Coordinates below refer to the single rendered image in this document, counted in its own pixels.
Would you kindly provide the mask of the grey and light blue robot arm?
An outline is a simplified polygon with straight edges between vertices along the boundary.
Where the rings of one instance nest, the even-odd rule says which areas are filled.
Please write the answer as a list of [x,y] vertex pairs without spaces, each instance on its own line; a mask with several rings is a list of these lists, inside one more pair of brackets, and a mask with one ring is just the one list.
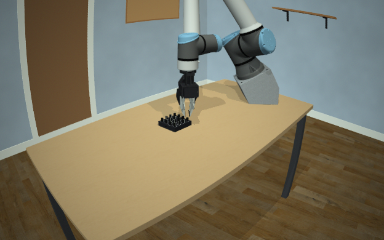
[[177,41],[177,69],[197,70],[199,55],[219,52],[224,46],[235,65],[238,79],[250,79],[265,68],[256,56],[274,52],[276,47],[274,34],[256,21],[244,0],[223,0],[223,2],[240,30],[221,39],[217,34],[200,35],[199,0],[183,0],[183,34],[178,36]]

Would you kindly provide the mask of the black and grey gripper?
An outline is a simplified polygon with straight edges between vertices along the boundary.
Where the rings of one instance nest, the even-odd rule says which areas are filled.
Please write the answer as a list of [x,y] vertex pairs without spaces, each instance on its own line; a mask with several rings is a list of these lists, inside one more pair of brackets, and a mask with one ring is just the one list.
[[[184,110],[185,100],[184,99],[188,98],[190,100],[190,104],[189,104],[190,108],[188,110],[189,117],[190,117],[194,110],[195,101],[199,97],[199,86],[196,84],[196,82],[194,82],[194,76],[195,76],[196,70],[195,71],[180,70],[180,73],[184,74],[183,75],[184,80],[180,82],[180,84],[178,85],[180,87],[178,87],[177,89],[176,97],[184,117],[185,117],[185,110]],[[187,77],[187,84],[185,84],[185,75]],[[190,77],[191,77],[191,84],[190,84]]]

